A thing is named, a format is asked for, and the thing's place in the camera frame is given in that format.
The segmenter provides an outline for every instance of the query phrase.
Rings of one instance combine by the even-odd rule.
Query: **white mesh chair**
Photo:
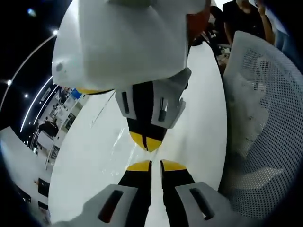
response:
[[[219,191],[235,211],[264,219],[303,159],[303,76],[277,48],[237,32],[223,82],[229,137]]]

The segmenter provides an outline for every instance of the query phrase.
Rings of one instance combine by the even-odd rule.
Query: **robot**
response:
[[[155,151],[186,108],[181,98],[191,70],[187,56],[207,26],[210,0],[74,0],[59,29],[53,81],[86,94],[116,92],[133,140]],[[65,226],[145,224],[151,204],[151,166],[128,167],[119,184],[89,200]],[[195,183],[186,167],[162,160],[163,201],[172,227],[254,226],[226,198]]]

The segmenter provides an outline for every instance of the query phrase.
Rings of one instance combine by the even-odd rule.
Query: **black t-shirt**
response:
[[[250,13],[244,13],[237,2],[231,1],[223,5],[223,17],[230,27],[232,39],[236,31],[243,31],[265,39],[261,16],[256,7],[251,5]]]

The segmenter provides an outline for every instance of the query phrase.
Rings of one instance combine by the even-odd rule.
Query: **white table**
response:
[[[169,226],[162,199],[161,159],[186,165],[196,182],[218,189],[227,139],[222,80],[207,44],[191,49],[188,67],[193,74],[182,95],[187,106],[153,153],[143,151],[131,139],[113,92],[89,98],[54,165],[48,202],[53,223],[81,214],[87,200],[107,185],[118,183],[129,165],[142,160],[153,161],[147,227]]]

